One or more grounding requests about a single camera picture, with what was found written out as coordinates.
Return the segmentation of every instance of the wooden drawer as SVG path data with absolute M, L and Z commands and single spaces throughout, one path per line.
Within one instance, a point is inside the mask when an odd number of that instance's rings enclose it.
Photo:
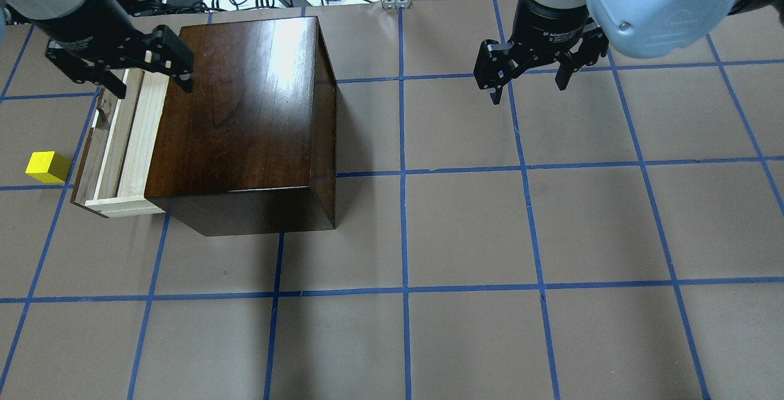
M 186 26 L 194 91 L 126 71 L 103 92 L 71 202 L 169 212 L 202 235 L 335 227 L 336 83 L 314 17 Z

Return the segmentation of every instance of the yellow cube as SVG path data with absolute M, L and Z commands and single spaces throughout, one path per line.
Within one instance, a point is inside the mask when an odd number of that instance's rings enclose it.
M 55 151 L 33 152 L 24 172 L 46 184 L 64 184 L 70 171 L 70 160 Z

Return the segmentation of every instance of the box top surface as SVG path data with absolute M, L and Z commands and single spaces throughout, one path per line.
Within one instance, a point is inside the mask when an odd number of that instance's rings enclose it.
M 187 26 L 194 89 L 169 83 L 145 196 L 310 183 L 316 18 Z

